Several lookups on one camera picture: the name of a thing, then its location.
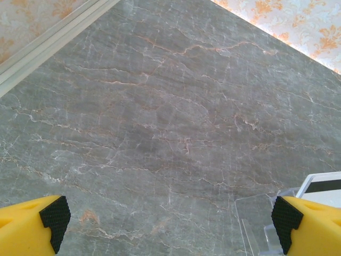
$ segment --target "transparent plastic piece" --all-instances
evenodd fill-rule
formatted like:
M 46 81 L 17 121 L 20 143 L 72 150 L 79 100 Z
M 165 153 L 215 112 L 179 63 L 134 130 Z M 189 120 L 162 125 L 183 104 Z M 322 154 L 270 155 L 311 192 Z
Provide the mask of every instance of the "transparent plastic piece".
M 237 215 L 247 256 L 284 255 L 271 212 L 277 196 L 296 196 L 299 188 L 236 200 Z

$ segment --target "white baseboard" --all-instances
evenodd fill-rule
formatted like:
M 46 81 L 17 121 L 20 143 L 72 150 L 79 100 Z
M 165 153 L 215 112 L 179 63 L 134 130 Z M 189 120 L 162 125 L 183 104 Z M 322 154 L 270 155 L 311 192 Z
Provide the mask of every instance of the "white baseboard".
M 89 0 L 0 65 L 0 98 L 119 0 Z

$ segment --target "orange floral pattern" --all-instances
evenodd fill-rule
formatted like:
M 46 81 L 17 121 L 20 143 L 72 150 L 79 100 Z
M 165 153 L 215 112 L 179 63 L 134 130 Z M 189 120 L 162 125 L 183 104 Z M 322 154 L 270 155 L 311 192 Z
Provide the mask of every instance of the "orange floral pattern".
M 0 0 L 0 64 L 87 0 Z
M 341 74 L 338 0 L 212 0 Z

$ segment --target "gray marble floor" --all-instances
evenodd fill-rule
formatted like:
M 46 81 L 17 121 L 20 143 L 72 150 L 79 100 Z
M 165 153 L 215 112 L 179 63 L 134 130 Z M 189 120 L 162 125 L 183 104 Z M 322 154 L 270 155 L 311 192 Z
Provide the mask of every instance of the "gray marble floor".
M 60 255 L 245 255 L 236 199 L 341 169 L 340 94 L 211 1 L 122 0 L 0 99 L 0 206 L 66 195 Z

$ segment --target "floral wallpaper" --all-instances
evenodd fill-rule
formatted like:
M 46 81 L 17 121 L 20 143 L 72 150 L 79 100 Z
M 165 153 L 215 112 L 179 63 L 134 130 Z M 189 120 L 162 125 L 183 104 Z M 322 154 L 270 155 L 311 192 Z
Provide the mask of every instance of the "floral wallpaper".
M 86 0 L 0 0 L 0 64 Z
M 341 74 L 340 0 L 212 0 Z

